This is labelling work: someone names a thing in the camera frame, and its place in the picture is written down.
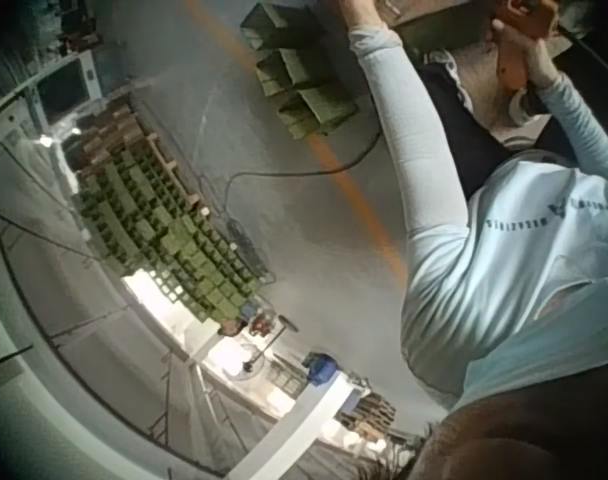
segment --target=black cable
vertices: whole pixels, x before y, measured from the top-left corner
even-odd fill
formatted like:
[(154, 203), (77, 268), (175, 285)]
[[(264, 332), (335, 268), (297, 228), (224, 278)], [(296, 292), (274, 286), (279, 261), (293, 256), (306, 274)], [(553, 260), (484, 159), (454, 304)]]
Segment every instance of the black cable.
[(566, 37), (568, 40), (570, 40), (571, 43), (574, 43), (578, 47), (584, 49), (584, 51), (586, 51), (586, 53), (588, 53), (590, 56), (592, 56), (597, 61), (597, 63), (599, 63), (608, 72), (608, 63), (606, 63), (606, 61), (595, 50), (593, 50), (584, 40), (579, 38), (577, 35), (575, 35), (573, 32), (571, 32), (570, 30), (568, 30), (567, 28), (565, 28), (562, 25), (558, 25), (557, 29), (560, 31), (560, 33), (564, 37)]
[(331, 170), (315, 170), (311, 172), (300, 172), (300, 173), (273, 173), (273, 172), (238, 172), (231, 176), (224, 187), (224, 200), (221, 205), (218, 205), (219, 201), (217, 199), (217, 195), (215, 193), (215, 189), (213, 188), (213, 184), (205, 175), (198, 176), (198, 186), (202, 195), (206, 196), (206, 188), (205, 185), (208, 185), (208, 189), (211, 191), (211, 210), (213, 211), (215, 216), (222, 217), (225, 221), (226, 231), (228, 233), (229, 239), (236, 243), (239, 247), (239, 250), (246, 260), (247, 264), (253, 270), (253, 272), (260, 276), (264, 277), (264, 285), (271, 285), (275, 283), (277, 280), (275, 274), (270, 272), (266, 267), (266, 262), (260, 258), (260, 255), (251, 242), (248, 234), (245, 232), (242, 224), (231, 217), (228, 212), (228, 199), (229, 193), (231, 190), (231, 186), (235, 180), (242, 177), (259, 177), (259, 178), (308, 178), (308, 177), (323, 177), (328, 175), (337, 175), (342, 172), (346, 172), (351, 168), (359, 165), (364, 159), (373, 151), (378, 141), (382, 138), (382, 130), (381, 128), (375, 133), (371, 141), (368, 143), (366, 148), (357, 156), (354, 160), (348, 162), (345, 165), (342, 165), (337, 168), (333, 168)]
[(260, 178), (306, 178), (306, 177), (323, 177), (326, 175), (337, 175), (338, 173), (346, 172), (351, 168), (359, 165), (368, 155), (373, 151), (377, 142), (382, 137), (382, 129), (378, 129), (375, 136), (371, 139), (369, 144), (366, 146), (354, 160), (348, 162), (346, 165), (341, 167), (333, 168), (331, 170), (316, 170), (313, 172), (301, 172), (301, 173), (262, 173), (262, 172), (238, 172), (231, 176), (226, 182), (224, 187), (224, 201), (222, 202), (222, 211), (227, 212), (228, 207), (228, 196), (231, 190), (231, 185), (235, 180), (241, 177), (260, 177)]

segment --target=concrete floor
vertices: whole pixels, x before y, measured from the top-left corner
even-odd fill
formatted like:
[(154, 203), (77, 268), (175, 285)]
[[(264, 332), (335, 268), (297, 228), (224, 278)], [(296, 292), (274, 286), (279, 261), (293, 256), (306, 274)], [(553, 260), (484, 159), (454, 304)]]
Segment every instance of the concrete floor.
[[(220, 198), (238, 171), (349, 162), (378, 129), (363, 77), (333, 22), (325, 43), (361, 111), (327, 138), (294, 141), (263, 97), (252, 71), (257, 55), (239, 32), (255, 2), (94, 3), (100, 31), (123, 47), (143, 118), (185, 167), (207, 176)], [(419, 433), (443, 415), (400, 353), (405, 230), (384, 141), (361, 165), (332, 178), (241, 179), (229, 211), (277, 276), (262, 294), (301, 329), (285, 335), (285, 350), (297, 356), (321, 348), (368, 377), (397, 407), (400, 430)]]

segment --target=floor marking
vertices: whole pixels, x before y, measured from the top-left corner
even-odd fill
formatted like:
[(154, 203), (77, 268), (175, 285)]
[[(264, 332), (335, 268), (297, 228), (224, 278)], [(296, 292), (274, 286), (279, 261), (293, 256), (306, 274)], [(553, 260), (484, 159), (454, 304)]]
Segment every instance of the floor marking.
[[(201, 0), (183, 1), (184, 6), (191, 14), (193, 20), (204, 28), (209, 36), (223, 48), (239, 66), (255, 75), (255, 63), (257, 60), (252, 52), (245, 45), (240, 43), (226, 26), (222, 25), (219, 20), (204, 9)], [(324, 168), (330, 170), (341, 166), (337, 156), (321, 136), (310, 135), (305, 141), (315, 154), (317, 161)], [(331, 178), (337, 183), (337, 186), (344, 194), (354, 213), (365, 224), (379, 253), (384, 257), (384, 260), (386, 260), (386, 263), (399, 285), (402, 288), (406, 288), (406, 265), (366, 196), (360, 191), (349, 174), (340, 173), (333, 175)]]

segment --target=white pillar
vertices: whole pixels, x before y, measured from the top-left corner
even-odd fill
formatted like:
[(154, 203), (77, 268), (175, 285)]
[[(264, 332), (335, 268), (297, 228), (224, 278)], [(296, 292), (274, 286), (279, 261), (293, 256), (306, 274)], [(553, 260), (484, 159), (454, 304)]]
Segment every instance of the white pillar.
[(293, 409), (228, 474), (227, 480), (277, 480), (308, 450), (355, 386), (337, 372), (326, 384), (309, 385)]

